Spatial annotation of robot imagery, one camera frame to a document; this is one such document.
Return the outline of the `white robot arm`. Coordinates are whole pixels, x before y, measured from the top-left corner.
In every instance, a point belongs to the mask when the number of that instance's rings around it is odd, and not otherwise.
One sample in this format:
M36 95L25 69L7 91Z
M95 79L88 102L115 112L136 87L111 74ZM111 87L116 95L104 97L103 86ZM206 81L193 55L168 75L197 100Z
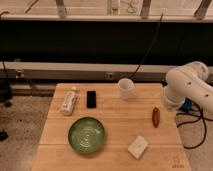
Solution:
M213 114L213 87L206 83L208 76L208 67L199 61L170 69L161 95L162 104L168 111L174 111L188 98Z

